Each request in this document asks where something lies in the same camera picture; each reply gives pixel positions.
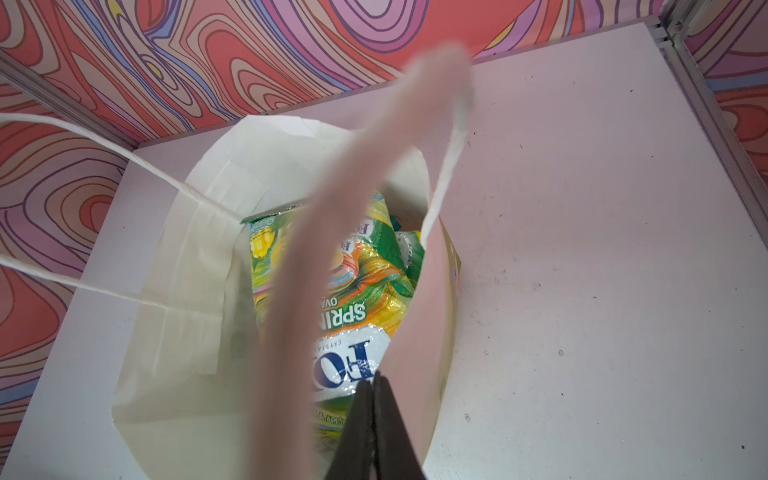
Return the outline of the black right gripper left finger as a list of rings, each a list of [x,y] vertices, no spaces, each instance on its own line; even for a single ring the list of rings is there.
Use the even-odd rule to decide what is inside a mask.
[[[374,398],[369,381],[358,384],[325,480],[368,480],[374,458]]]

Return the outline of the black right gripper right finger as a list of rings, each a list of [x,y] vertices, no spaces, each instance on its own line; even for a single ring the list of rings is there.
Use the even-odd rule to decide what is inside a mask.
[[[373,382],[373,465],[379,480],[425,480],[389,380]]]

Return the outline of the green yellow Fox's bag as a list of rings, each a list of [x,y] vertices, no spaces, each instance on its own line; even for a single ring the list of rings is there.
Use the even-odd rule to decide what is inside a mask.
[[[356,387],[372,381],[415,292],[384,196],[336,251],[312,357],[314,427],[341,433]]]

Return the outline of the green candy bag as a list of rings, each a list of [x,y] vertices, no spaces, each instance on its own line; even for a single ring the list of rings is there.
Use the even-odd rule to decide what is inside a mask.
[[[425,257],[425,248],[421,244],[421,232],[418,230],[406,231],[395,216],[391,216],[390,221],[405,266],[406,277],[416,288]]]

